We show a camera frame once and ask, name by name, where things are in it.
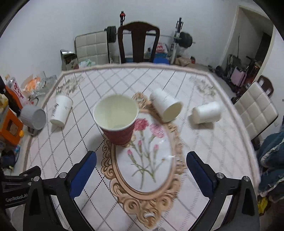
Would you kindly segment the red ripple paper cup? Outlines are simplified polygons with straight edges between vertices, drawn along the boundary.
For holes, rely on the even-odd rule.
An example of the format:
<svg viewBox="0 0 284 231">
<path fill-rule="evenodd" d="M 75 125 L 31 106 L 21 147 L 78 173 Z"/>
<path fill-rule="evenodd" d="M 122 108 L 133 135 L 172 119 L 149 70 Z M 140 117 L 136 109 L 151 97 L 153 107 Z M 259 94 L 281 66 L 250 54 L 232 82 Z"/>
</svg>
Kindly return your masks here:
<svg viewBox="0 0 284 231">
<path fill-rule="evenodd" d="M 139 107 L 135 100 L 121 94 L 101 99 L 93 108 L 93 118 L 111 143 L 126 145 L 132 137 Z"/>
</svg>

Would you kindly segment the white paper cup right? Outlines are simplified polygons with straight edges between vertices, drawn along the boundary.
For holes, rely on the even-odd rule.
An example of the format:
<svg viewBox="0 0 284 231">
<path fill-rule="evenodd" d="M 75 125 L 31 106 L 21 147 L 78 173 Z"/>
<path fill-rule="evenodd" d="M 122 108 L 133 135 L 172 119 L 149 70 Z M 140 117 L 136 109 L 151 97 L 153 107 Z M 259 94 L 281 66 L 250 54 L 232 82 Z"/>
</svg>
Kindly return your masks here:
<svg viewBox="0 0 284 231">
<path fill-rule="evenodd" d="M 192 120 L 195 124 L 213 123 L 221 119 L 221 105 L 217 101 L 207 103 L 192 110 Z"/>
</svg>

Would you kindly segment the white paper cup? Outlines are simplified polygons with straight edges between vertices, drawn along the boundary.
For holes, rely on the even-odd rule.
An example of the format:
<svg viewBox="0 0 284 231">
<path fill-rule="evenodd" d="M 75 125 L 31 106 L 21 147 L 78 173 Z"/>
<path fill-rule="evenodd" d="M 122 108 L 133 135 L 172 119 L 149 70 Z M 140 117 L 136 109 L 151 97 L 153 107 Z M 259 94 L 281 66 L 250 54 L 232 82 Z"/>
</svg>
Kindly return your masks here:
<svg viewBox="0 0 284 231">
<path fill-rule="evenodd" d="M 69 96 L 59 94 L 55 97 L 55 102 L 50 122 L 55 126 L 64 127 L 73 106 L 73 101 Z"/>
<path fill-rule="evenodd" d="M 192 110 L 192 120 L 195 124 L 213 123 L 221 119 L 221 105 L 217 101 L 207 103 Z"/>
<path fill-rule="evenodd" d="M 182 102 L 176 100 L 160 88 L 153 90 L 150 101 L 164 123 L 174 120 L 182 110 Z"/>
</svg>

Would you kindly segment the white paper cup left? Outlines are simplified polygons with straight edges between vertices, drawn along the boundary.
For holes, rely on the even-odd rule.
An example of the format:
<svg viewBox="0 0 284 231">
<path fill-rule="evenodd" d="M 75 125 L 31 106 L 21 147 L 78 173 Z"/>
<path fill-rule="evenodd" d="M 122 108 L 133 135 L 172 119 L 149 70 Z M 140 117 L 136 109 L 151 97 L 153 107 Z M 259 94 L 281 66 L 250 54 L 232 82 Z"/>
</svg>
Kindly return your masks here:
<svg viewBox="0 0 284 231">
<path fill-rule="evenodd" d="M 69 96 L 59 94 L 55 97 L 55 102 L 50 122 L 55 126 L 64 127 L 73 106 L 73 101 Z"/>
</svg>

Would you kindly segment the white paper cup centre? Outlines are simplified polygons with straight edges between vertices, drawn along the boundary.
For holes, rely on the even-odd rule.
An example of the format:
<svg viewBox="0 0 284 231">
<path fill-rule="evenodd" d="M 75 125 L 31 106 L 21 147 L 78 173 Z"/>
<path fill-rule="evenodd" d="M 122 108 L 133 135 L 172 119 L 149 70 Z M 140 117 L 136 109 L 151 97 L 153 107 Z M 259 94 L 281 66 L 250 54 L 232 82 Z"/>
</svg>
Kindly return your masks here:
<svg viewBox="0 0 284 231">
<path fill-rule="evenodd" d="M 164 123 L 174 120 L 182 110 L 182 102 L 176 100 L 160 88 L 153 90 L 150 101 Z"/>
</svg>

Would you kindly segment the orange box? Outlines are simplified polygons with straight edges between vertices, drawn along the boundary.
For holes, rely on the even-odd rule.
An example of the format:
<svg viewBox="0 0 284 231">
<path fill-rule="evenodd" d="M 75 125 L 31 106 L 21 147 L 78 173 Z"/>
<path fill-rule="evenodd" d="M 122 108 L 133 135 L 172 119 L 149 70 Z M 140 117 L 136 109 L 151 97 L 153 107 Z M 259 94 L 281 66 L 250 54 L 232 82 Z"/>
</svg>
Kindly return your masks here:
<svg viewBox="0 0 284 231">
<path fill-rule="evenodd" d="M 17 146 L 23 136 L 23 123 L 6 107 L 1 114 L 1 141 L 9 146 Z"/>
</svg>

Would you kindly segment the blue denim clothes pile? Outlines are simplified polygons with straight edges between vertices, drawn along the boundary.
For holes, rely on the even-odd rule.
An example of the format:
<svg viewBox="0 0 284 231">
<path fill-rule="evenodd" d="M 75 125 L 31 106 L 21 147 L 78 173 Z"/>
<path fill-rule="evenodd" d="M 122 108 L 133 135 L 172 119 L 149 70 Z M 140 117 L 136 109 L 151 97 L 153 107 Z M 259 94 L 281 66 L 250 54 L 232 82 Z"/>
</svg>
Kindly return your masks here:
<svg viewBox="0 0 284 231">
<path fill-rule="evenodd" d="M 269 135 L 256 156 L 260 168 L 259 195 L 273 203 L 283 200 L 283 132 Z"/>
</svg>

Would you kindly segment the grey mug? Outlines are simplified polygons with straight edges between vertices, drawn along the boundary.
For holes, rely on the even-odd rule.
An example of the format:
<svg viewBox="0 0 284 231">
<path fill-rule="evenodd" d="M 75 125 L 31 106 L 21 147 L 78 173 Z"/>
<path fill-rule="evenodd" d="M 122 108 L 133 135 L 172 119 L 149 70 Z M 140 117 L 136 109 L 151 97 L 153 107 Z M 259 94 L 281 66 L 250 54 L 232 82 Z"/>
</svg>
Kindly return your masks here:
<svg viewBox="0 0 284 231">
<path fill-rule="evenodd" d="M 30 135 L 35 136 L 46 125 L 47 117 L 42 108 L 25 105 L 21 110 L 20 120 L 27 126 Z"/>
</svg>

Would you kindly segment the yellow plastic bag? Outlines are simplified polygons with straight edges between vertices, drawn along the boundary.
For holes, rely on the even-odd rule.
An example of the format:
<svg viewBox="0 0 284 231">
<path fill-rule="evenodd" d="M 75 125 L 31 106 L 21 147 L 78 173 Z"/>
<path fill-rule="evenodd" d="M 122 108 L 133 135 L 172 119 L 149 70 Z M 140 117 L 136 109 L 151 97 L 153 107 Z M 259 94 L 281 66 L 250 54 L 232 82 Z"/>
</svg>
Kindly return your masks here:
<svg viewBox="0 0 284 231">
<path fill-rule="evenodd" d="M 8 102 L 8 98 L 4 94 L 0 94 L 0 114 L 6 109 Z"/>
</svg>

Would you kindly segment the orange snack bag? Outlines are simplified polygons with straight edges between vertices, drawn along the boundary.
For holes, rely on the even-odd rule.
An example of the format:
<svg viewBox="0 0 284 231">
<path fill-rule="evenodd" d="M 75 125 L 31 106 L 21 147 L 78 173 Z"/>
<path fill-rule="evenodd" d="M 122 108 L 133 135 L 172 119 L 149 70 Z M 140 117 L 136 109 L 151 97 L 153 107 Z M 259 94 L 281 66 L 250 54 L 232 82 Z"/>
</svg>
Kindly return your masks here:
<svg viewBox="0 0 284 231">
<path fill-rule="evenodd" d="M 22 83 L 21 89 L 24 92 L 32 93 L 39 85 L 39 82 L 41 82 L 41 77 L 40 76 L 33 77 L 32 74 Z"/>
</svg>

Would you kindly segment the dark wooden chair right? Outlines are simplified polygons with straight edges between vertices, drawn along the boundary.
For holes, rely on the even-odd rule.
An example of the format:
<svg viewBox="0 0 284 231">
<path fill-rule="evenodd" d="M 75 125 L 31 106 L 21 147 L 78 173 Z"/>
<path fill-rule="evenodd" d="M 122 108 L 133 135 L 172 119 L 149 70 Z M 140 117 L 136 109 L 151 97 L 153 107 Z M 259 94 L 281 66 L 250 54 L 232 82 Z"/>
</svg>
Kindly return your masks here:
<svg viewBox="0 0 284 231">
<path fill-rule="evenodd" d="M 273 85 L 267 77 L 261 75 L 258 78 L 257 82 L 261 86 L 263 91 L 268 95 L 268 97 L 270 97 L 273 94 L 273 92 L 274 92 Z"/>
</svg>

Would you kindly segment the printed paper carton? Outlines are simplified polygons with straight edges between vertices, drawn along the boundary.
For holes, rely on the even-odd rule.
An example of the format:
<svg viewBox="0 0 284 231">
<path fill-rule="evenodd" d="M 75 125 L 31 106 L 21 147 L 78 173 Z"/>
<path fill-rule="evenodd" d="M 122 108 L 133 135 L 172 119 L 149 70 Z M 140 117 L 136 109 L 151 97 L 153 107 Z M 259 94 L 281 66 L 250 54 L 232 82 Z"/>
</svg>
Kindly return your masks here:
<svg viewBox="0 0 284 231">
<path fill-rule="evenodd" d="M 61 54 L 63 71 L 79 69 L 78 57 L 73 51 L 61 49 L 60 54 Z"/>
</svg>

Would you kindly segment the brown cardboard box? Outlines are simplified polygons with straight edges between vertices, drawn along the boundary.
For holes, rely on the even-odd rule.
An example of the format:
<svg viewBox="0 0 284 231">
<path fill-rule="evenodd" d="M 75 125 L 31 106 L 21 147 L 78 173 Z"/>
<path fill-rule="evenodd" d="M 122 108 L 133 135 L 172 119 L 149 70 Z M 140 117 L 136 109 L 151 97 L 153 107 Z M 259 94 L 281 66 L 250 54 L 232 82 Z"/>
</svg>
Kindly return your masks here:
<svg viewBox="0 0 284 231">
<path fill-rule="evenodd" d="M 178 57 L 176 58 L 175 64 L 182 67 L 190 67 L 195 63 L 190 58 Z"/>
</svg>

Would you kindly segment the blue bench pad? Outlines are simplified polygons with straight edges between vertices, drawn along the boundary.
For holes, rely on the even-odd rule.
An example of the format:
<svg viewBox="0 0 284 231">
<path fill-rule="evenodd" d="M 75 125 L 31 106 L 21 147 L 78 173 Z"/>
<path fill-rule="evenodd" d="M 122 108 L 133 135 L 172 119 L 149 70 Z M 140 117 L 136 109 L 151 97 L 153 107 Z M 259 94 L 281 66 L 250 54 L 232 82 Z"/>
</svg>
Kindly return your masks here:
<svg viewBox="0 0 284 231">
<path fill-rule="evenodd" d="M 170 61 L 166 57 L 156 57 L 154 63 L 169 65 Z"/>
</svg>

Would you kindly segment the white barbell rack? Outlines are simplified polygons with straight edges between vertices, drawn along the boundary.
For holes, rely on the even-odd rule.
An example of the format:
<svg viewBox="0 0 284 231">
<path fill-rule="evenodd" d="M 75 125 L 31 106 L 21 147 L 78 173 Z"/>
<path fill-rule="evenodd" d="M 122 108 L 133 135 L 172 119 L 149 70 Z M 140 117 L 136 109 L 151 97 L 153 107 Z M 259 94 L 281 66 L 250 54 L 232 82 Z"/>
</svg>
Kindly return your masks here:
<svg viewBox="0 0 284 231">
<path fill-rule="evenodd" d="M 174 33 L 174 36 L 162 35 L 163 37 L 169 37 L 169 38 L 173 39 L 173 42 L 172 42 L 171 47 L 170 47 L 170 64 L 173 64 L 175 62 L 175 59 L 176 59 L 178 41 L 181 40 L 181 38 L 179 36 L 180 36 L 182 26 L 183 26 L 183 22 L 182 22 L 181 17 L 180 17 L 179 20 L 176 23 L 176 31 Z M 154 36 L 155 37 L 154 34 L 155 34 L 155 31 L 150 31 L 150 32 L 147 33 L 147 36 Z"/>
</svg>

